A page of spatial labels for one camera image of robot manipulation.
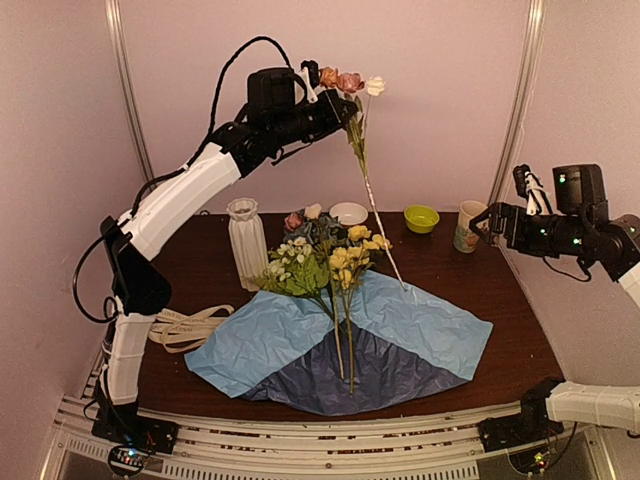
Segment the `pink orange white flower stem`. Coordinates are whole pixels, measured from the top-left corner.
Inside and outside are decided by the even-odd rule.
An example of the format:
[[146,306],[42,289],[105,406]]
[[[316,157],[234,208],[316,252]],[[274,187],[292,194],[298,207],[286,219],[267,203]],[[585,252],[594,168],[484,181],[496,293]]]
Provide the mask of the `pink orange white flower stem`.
[[325,90],[336,89],[342,99],[356,104],[357,112],[346,123],[346,135],[358,159],[369,204],[374,214],[379,233],[384,241],[387,240],[386,231],[375,201],[368,168],[367,130],[371,102],[380,97],[386,90],[386,81],[381,76],[372,76],[364,80],[359,73],[340,72],[338,68],[322,67],[320,69],[320,86]]

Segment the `light blue wrapping paper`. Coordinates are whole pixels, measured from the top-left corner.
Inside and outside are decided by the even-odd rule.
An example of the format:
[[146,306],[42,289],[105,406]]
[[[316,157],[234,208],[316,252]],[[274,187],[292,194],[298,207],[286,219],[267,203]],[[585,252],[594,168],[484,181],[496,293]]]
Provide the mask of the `light blue wrapping paper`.
[[[493,328],[444,299],[373,271],[356,290],[350,315],[355,326],[463,381],[473,379]],[[312,300],[260,291],[185,362],[235,398],[306,354],[333,328]]]

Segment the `beige printed ribbon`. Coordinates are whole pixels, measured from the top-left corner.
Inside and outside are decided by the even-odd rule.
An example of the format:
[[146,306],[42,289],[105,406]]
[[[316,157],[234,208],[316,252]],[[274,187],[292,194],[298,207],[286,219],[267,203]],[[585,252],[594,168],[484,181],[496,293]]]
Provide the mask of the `beige printed ribbon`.
[[161,345],[167,353],[188,352],[204,345],[235,309],[228,304],[212,306],[191,315],[168,308],[155,317],[148,338]]

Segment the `dark blue wrapping paper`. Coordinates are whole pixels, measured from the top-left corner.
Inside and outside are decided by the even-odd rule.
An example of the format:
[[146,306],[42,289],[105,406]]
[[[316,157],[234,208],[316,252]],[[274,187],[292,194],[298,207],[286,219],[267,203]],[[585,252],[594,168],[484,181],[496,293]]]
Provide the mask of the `dark blue wrapping paper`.
[[466,382],[417,354],[356,327],[355,356],[344,355],[340,375],[334,336],[329,333],[301,357],[270,374],[241,397],[274,401],[323,416],[380,410],[458,387]]

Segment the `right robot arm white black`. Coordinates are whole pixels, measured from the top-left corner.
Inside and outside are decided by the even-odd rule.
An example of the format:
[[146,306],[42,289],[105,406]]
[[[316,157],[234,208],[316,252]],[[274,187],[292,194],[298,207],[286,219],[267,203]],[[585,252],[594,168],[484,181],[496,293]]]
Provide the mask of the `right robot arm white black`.
[[639,435],[639,218],[609,215],[596,164],[552,170],[554,195],[526,164],[513,170],[525,205],[496,202],[471,230],[497,246],[540,320],[563,381],[525,395],[519,440],[577,422]]

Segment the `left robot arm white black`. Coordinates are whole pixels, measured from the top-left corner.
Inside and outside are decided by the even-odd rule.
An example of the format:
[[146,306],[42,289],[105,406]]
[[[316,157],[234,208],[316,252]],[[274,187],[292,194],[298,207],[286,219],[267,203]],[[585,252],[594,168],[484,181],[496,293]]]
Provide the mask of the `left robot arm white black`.
[[173,296],[157,259],[184,225],[215,196],[270,160],[343,130],[358,107],[344,80],[312,62],[299,69],[273,67],[250,74],[246,99],[236,116],[210,122],[191,158],[139,193],[119,218],[100,226],[113,274],[113,318],[105,338],[99,382],[100,419],[123,444],[144,433],[139,414],[139,377],[156,315]]

